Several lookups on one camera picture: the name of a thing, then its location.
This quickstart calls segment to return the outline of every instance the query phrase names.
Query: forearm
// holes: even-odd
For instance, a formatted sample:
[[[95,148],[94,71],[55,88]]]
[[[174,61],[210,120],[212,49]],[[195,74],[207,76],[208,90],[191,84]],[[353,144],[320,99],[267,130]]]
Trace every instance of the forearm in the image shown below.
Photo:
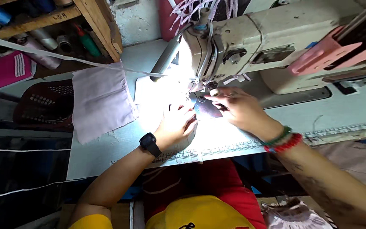
[[[304,143],[277,157],[336,223],[366,225],[366,185]]]
[[[155,157],[138,147],[105,170],[87,188],[79,203],[111,207],[121,199]]]

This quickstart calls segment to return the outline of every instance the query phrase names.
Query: red bracelet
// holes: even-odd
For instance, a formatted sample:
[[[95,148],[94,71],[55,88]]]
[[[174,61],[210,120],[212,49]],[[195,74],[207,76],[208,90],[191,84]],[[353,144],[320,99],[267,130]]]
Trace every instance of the red bracelet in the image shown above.
[[[274,148],[269,148],[268,146],[263,146],[263,148],[267,152],[275,152],[275,153],[282,153],[283,151],[290,149],[300,143],[303,139],[303,136],[299,133],[293,133],[292,138],[285,144],[276,146]]]

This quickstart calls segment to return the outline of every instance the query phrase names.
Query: industrial sewing machine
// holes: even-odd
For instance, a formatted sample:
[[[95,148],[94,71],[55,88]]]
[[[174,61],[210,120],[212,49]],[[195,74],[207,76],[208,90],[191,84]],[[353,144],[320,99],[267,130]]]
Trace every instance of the industrial sewing machine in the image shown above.
[[[213,23],[209,11],[202,8],[199,22],[169,42],[153,73],[163,73],[179,52],[188,91],[211,95],[219,82],[244,81],[243,73],[255,71],[277,95],[366,73],[366,10],[354,0],[304,0]]]

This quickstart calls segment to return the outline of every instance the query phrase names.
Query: measuring tape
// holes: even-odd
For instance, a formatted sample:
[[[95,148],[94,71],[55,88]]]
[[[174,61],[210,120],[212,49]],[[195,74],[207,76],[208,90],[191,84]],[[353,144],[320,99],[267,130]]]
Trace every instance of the measuring tape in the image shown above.
[[[330,128],[325,130],[311,131],[301,133],[307,141],[313,143],[325,136],[345,134],[360,130],[366,130],[366,123],[351,126]],[[178,152],[166,152],[156,158],[150,168],[159,166],[178,165],[183,163],[206,161],[233,156],[242,156],[248,154],[265,152],[262,144],[257,139],[251,139],[245,142],[239,142],[227,146],[218,146],[210,149],[192,149],[190,146]]]

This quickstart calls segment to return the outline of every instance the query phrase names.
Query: bracelet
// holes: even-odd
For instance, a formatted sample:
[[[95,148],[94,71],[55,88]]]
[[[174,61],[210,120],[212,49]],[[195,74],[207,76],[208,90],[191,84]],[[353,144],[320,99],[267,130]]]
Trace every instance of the bracelet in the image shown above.
[[[292,138],[283,145],[279,145],[274,148],[270,148],[269,146],[264,145],[263,148],[267,152],[282,153],[283,151],[290,149],[290,148],[294,147],[295,145],[297,145],[298,143],[300,143],[302,141],[302,139],[303,139],[303,136],[299,133],[296,133],[296,134],[292,134]]]
[[[273,140],[271,140],[269,142],[262,142],[262,145],[273,146],[276,143],[278,143],[281,140],[283,140],[287,135],[291,134],[292,133],[291,131],[292,131],[292,128],[290,128],[288,126],[284,126],[283,127],[283,132],[282,132],[282,134],[279,137],[277,137],[277,138],[275,138],[275,139],[273,139]]]

